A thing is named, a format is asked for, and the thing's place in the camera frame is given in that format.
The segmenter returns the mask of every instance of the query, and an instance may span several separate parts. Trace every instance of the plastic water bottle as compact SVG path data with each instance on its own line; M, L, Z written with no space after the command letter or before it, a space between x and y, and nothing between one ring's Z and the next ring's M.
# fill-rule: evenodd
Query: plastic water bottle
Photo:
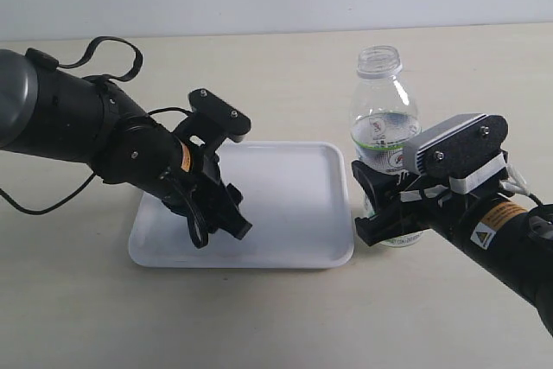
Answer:
M421 131L416 102L400 80L402 62L390 46L367 48L359 54L359 83L350 108L350 128L357 156L370 168L387 175L407 175L403 169L404 143ZM374 214L365 196L365 212ZM423 235L416 232L382 242L388 246L415 244Z

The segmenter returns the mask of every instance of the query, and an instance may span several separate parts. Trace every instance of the screw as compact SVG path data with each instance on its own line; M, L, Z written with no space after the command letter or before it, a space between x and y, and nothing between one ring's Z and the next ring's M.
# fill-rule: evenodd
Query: screw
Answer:
M490 128L487 125L480 127L480 134L483 137L487 137L490 134Z
M436 160L437 162L441 162L445 158L446 155L444 155L442 151L436 151L434 153L434 160Z

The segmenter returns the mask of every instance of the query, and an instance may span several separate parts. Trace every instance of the white tray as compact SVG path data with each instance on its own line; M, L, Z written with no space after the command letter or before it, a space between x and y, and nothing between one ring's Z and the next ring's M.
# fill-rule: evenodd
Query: white tray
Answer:
M224 231L196 249L187 221L144 194L129 254L146 267L325 269L353 253L343 156L332 144L226 143L218 151L225 183L244 196L253 224L243 240Z

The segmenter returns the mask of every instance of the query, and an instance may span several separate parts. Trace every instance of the robotic arm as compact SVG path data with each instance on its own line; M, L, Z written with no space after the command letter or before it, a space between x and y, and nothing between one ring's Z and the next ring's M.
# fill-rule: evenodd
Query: robotic arm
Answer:
M525 186L500 147L501 116L463 114L413 137L404 147L410 172L397 183L364 163L352 163L375 215L357 218L358 235L374 245L434 229L537 308L553 335L553 205ZM511 198L531 197L529 212Z
M126 75L81 79L59 69L86 64L103 41L133 48L136 57ZM242 239L251 224L238 209L241 193L222 181L215 152L227 138L240 142L251 129L250 119L205 89L188 95L192 111L170 107L147 113L111 81L132 80L142 64L134 45L107 36L94 39L72 65L32 48L24 56L0 50L0 149L84 163L93 172L77 192L43 211L20 207L2 189L0 195L22 212L44 214L97 175L107 184L130 183L186 216L198 248L219 229ZM165 111L187 117L171 132L152 118ZM203 144L194 143L195 137Z

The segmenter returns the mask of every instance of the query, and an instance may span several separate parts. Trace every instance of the table surface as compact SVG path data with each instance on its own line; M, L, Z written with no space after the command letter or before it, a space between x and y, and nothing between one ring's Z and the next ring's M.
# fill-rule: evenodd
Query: table surface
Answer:
M251 116L252 140L316 140L354 158L347 108L357 53L396 46L423 126L461 112L505 116L511 161L553 200L553 24L293 35L138 39L124 86L145 109L186 105L204 86ZM86 41L0 43L73 62ZM76 74L119 71L131 54L98 51ZM179 120L161 120L173 127ZM0 186L30 207L70 193L85 167L0 155ZM362 193L348 171L353 214ZM127 239L140 193L96 180L70 205L28 217L0 203L0 367L548 367L537 312L433 232L324 271L152 270Z

